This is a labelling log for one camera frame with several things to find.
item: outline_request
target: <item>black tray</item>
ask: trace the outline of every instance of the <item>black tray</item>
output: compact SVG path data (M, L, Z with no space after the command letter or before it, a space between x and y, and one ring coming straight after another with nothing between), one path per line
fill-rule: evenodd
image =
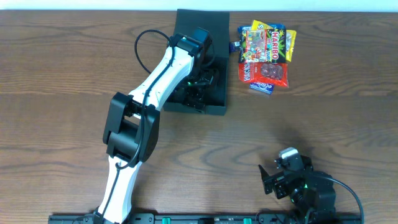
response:
M224 115L226 112L226 91L229 60L229 12L210 12L194 10L177 10L174 34L193 35L193 31L201 27L211 34L215 47L216 58L210 68L217 68L220 77L214 89L205 94L205 109L196 110L181 103L167 99L163 108L165 111L184 113ZM210 60L211 53L205 60Z

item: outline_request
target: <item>candy bag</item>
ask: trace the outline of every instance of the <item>candy bag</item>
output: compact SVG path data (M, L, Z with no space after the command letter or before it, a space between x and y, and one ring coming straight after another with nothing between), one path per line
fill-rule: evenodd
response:
M283 24L266 24L257 20L253 20L251 30L257 29L285 29ZM296 39L296 31L286 30L286 60L292 61L294 41Z
M266 61L265 30L242 30L239 63Z
M286 63L240 63L238 75L245 83L261 82L289 86Z
M236 52L241 50L240 41L230 42L229 43L229 53Z
M265 62L286 63L286 30L267 29L266 32L267 50Z
M296 40L296 31L286 31L286 60L292 61L294 42Z
M265 24L263 22L253 20L253 23L251 24L251 29L252 30L258 30L258 29L273 29L276 27L271 27L268 24Z
M239 36L242 34L242 30L251 30L251 26L250 26L250 25L246 25L246 26L240 26L240 27L238 27L238 34L239 34Z
M250 88L253 90L258 90L263 93L267 93L268 95L271 95L271 93L274 91L274 84L250 83Z

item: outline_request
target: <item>haribo logo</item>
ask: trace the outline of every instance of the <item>haribo logo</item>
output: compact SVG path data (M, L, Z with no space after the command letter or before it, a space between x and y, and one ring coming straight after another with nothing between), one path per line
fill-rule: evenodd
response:
M279 58L279 33L272 32L272 59Z
M249 81L250 80L250 63L245 63L244 64L244 76L243 76L243 80Z

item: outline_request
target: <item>wooden table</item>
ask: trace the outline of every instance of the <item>wooden table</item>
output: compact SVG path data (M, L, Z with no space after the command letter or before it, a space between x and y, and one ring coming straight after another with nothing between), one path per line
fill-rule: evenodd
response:
M53 213L86 213L108 178L102 133L115 92L147 76L134 56L146 29L172 34L176 12L0 12L0 223L45 223ZM398 15L232 12L297 31L289 88L270 98L238 80L229 63L225 116L162 112L159 142L134 190L137 211L256 213L288 210L265 195L257 165L274 174L278 152L294 146L347 183L366 223L398 222ZM149 68L165 41L146 35ZM336 208L358 212L335 186Z

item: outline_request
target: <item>red candy bag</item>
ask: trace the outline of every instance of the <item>red candy bag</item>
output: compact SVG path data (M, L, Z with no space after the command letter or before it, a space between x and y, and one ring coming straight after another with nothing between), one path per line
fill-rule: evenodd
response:
M239 79L245 83L261 82L288 87L286 63L240 63Z

